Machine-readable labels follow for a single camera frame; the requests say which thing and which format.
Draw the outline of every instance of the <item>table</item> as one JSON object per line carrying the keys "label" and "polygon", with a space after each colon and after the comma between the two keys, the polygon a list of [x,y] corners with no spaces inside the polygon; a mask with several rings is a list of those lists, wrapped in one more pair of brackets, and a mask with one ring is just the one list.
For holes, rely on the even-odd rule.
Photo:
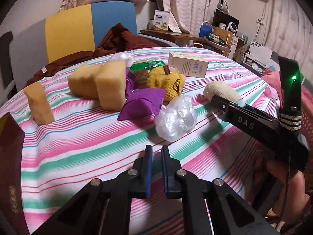
{"label": "table", "polygon": [[[247,104],[274,115],[276,104],[263,94],[268,84],[236,62],[203,48],[145,48],[127,53],[137,61],[167,62],[170,51],[201,55],[209,61],[204,79],[186,78],[183,94],[192,97],[197,125],[174,143],[156,134],[153,117],[117,121],[118,112],[104,111],[96,101],[72,96],[67,78],[80,64],[40,81],[55,117],[53,123],[37,126],[22,91],[0,109],[0,117],[9,111],[26,133],[21,186],[31,233],[92,178],[108,180],[129,169],[146,144],[153,146],[154,153],[151,196],[133,200],[129,234],[183,234],[182,204],[167,200],[163,193],[160,152],[164,144],[184,169],[205,180],[221,178],[247,199],[258,154],[256,141],[221,120],[221,112],[202,93],[208,81],[222,80]],[[106,62],[109,57],[88,64]]]}
{"label": "table", "polygon": [[167,31],[154,31],[154,30],[140,30],[142,34],[146,34],[152,37],[161,38],[170,42],[174,42],[176,44],[179,44],[180,40],[183,41],[196,41],[196,42],[203,42],[206,45],[212,46],[216,49],[219,49],[221,51],[229,52],[229,48],[226,46],[219,45],[215,42],[209,41],[206,38],[199,37],[197,35],[192,35],[188,33],[173,33],[173,32],[167,32]]}

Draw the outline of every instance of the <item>metal screw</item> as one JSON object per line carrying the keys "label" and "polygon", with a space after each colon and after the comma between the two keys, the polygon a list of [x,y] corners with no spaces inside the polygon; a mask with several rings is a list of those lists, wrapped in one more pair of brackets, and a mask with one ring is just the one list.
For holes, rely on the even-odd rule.
{"label": "metal screw", "polygon": [[187,174],[187,171],[185,171],[184,169],[179,169],[179,170],[177,171],[177,174],[180,175],[180,176],[184,176],[184,175]]}
{"label": "metal screw", "polygon": [[135,176],[135,175],[137,175],[137,173],[138,173],[138,171],[136,169],[130,169],[128,171],[128,175],[131,175],[131,176]]}
{"label": "metal screw", "polygon": [[101,183],[100,179],[93,179],[90,181],[91,185],[99,185]]}
{"label": "metal screw", "polygon": [[216,184],[217,186],[222,186],[224,184],[224,181],[221,179],[215,179],[214,184]]}

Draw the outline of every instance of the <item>beige box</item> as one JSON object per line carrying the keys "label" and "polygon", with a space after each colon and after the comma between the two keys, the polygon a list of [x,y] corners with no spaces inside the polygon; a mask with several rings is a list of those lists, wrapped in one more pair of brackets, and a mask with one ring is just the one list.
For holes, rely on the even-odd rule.
{"label": "beige box", "polygon": [[169,11],[155,11],[153,29],[155,31],[168,31],[169,20],[170,20]]}
{"label": "beige box", "polygon": [[170,52],[168,65],[174,65],[179,73],[189,77],[205,78],[209,62],[201,56]]}

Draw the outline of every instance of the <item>wooden desk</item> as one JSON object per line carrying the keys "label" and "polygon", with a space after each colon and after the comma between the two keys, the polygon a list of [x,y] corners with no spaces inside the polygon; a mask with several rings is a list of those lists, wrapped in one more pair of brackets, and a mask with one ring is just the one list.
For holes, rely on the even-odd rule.
{"label": "wooden desk", "polygon": [[142,34],[149,35],[152,37],[160,38],[163,40],[167,40],[170,42],[174,42],[177,44],[178,40],[192,40],[194,42],[202,42],[206,45],[212,46],[217,48],[221,51],[229,52],[229,48],[226,46],[219,45],[215,42],[209,41],[206,38],[199,37],[197,35],[192,35],[188,33],[173,33],[173,32],[161,32],[161,31],[154,31],[154,30],[140,30]]}

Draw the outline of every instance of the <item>purple package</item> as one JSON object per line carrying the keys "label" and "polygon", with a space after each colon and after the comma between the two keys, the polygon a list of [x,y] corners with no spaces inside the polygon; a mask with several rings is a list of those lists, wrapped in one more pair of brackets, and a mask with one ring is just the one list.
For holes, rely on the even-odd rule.
{"label": "purple package", "polygon": [[166,90],[162,88],[144,88],[133,91],[125,102],[117,120],[143,118],[160,113]]}
{"label": "purple package", "polygon": [[137,87],[136,76],[129,71],[129,68],[126,68],[125,95],[129,96],[136,87]]}

